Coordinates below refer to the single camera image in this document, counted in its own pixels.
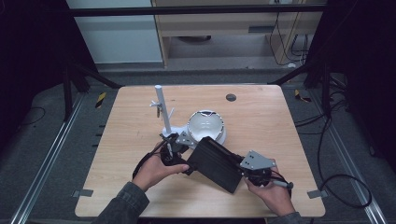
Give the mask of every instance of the sleeve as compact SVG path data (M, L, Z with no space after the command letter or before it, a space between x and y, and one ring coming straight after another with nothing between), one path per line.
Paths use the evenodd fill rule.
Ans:
M136 223L148 205L149 199L145 192L132 182L128 182L93 224Z
M269 224L303 224L303 219L300 216L300 213L295 212L295 213L290 213L288 215L285 215L283 217L277 217Z

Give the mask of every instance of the wire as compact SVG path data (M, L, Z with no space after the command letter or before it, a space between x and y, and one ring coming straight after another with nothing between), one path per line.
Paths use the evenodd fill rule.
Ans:
M297 133L297 134L302 134L302 135L316 135L316 134L321 134L321 133Z
M281 178L285 179L285 177L283 177L282 174L280 174L279 172L275 171L275 170L271 170L272 173L275 173L277 175L279 175Z
M323 117L323 116L324 116L323 114L319 114L319 115L316 115L316 116L311 117L311 118L308 118L308 119L303 119L303 120L295 121L294 123L301 123L301 122L307 121L307 120L309 120L309 119L314 119L314 118Z
M347 85L346 83L343 83L342 81L338 80L337 78L333 77L330 75L330 80L336 85L339 89L345 90Z
M279 12L276 13L276 20L275 20L275 24L274 24L274 30L273 32L270 34L270 49L274 55L275 61L277 65L287 65L289 63L295 63L298 62L298 60L294 60L289 58L288 53L286 52L286 48L285 48L285 44L283 43L283 39L282 39L282 35L280 34L280 30L279 30ZM272 36L274 31L277 29L277 32L279 34L279 39L280 39L280 43L282 44L282 49L283 49L283 53L285 54L286 58L288 58L290 61L288 63L279 63L275 57L275 52L274 49L272 48Z
M320 116L313 117L311 120L309 120L309 121L306 122L306 123L297 124L297 125L295 125L295 126L296 126L296 128L298 128L298 127L303 127L303 126L308 125L308 124L311 124L311 123L313 123L313 122L315 122L315 121L317 121L317 120L319 120L319 119L321 119L321 118L323 118L323 117L324 117L324 114L321 114Z
M32 109L41 109L43 111L43 114L41 115L40 118L38 118L38 119L36 119L34 121L31 121L31 122L22 123L21 125L30 125L30 124L37 123L39 120L43 119L44 116L46 115L46 109L44 109L43 107L34 106L34 107L30 108L30 110L32 110Z
M338 199L341 203L343 203L343 204L345 204L345 205L347 205L347 206L353 207L353 208L365 208L365 207L367 207L367 206L371 203L371 201L372 201L372 199L373 199L373 196L372 196L371 191L370 191L369 188L367 187L367 185L364 184L361 180L359 180L359 179L356 178L355 176L352 176L352 175L345 175L345 174L331 175L331 176L328 177L327 179L324 179L324 177L323 177L323 173L322 173L321 165L320 165L320 151L321 151L321 145L322 145L322 142L323 142L323 136L324 136L324 133L325 133L325 131L326 131L326 127L327 127L328 125L330 126L330 121L331 121L331 120L332 120L331 117L329 117L329 118L326 119L325 125L324 125L324 127L323 127L323 132L322 132L322 134L321 134L321 136L320 136L320 139L319 139L318 154L317 154L317 163L318 163L318 173L319 173L320 179L321 179L322 182L323 182L323 183L320 185L319 190L322 191L322 190L326 187L326 189L327 189L336 199ZM338 196L336 193L334 193L334 191L333 191L332 189L330 189L328 186L326 186L326 184L327 184L330 180L335 179L335 178L337 178L337 177L351 178L351 179L354 179L354 180L358 181L361 185L363 185L363 186L367 189L367 192L369 193L369 199L367 200L367 202L366 202L365 204L354 204L354 203L347 202L346 200L344 200L344 199L342 199L340 196Z
M292 55L296 57L300 57L300 65L303 65L306 60L306 56L308 55L308 35L304 35L304 46L303 49L294 49L294 45L296 43L298 35L295 35L293 38L293 41L291 42L291 47L290 47L290 52Z
M347 105L347 101L341 100L340 102L332 106L332 111L338 111L341 107L344 107L346 105Z

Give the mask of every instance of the person's right hand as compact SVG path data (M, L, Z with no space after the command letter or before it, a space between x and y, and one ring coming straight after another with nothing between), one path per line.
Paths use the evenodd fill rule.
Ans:
M167 176L182 173L189 168L187 164L165 166L163 161L161 161L160 154L154 154L143 163L137 175L132 179L132 183L146 192L149 188L158 184Z
M272 182L265 187L258 187L253 185L247 178L244 178L244 180L247 183L248 190L259 196L267 207L277 216L283 217L295 212L289 192L286 188L275 185Z

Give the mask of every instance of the wooden table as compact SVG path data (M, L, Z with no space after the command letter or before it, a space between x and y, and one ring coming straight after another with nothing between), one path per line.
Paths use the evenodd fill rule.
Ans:
M236 95L230 102L226 95ZM283 92L270 85L163 86L168 111L175 109L171 125L183 126L202 109L218 112L227 131L223 144L246 156L253 149L276 159L280 173L294 183L292 201L303 217L325 213L295 130ZM84 189L76 207L79 217L97 217L129 180L137 163L162 139L163 121L151 101L158 101L154 86L123 87L110 113ZM183 154L187 159L191 149ZM261 199L241 180L230 194L198 172L171 175L147 192L150 204L141 217L272 217Z

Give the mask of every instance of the aluminum rail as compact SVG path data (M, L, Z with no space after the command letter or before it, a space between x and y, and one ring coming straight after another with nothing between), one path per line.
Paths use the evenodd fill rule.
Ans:
M74 104L74 112L71 114L69 120L65 121L62 125L60 131L58 132L52 146L47 154L46 159L44 159L43 163L41 164L40 169L38 170L35 180L33 181L32 185L30 186L29 190L27 191L23 201L21 202L20 206L18 207L17 211L14 213L13 217L11 218L11 224L23 224L26 222L27 218L29 217L33 206L35 205L35 201L38 198L43 186L47 180L48 175L50 174L50 170L53 164L58 157L59 152L61 151L62 146L64 145L64 141L66 136L69 134L71 127L77 117L77 114L81 108L81 103L84 99L85 94L79 93L78 97Z
M334 7L326 4L284 4L284 5L228 5L228 6L188 6L188 7L113 7L113 8L72 8L49 9L50 14L73 17L103 16L143 16L175 14L216 14L216 13L258 13L258 12L317 12Z

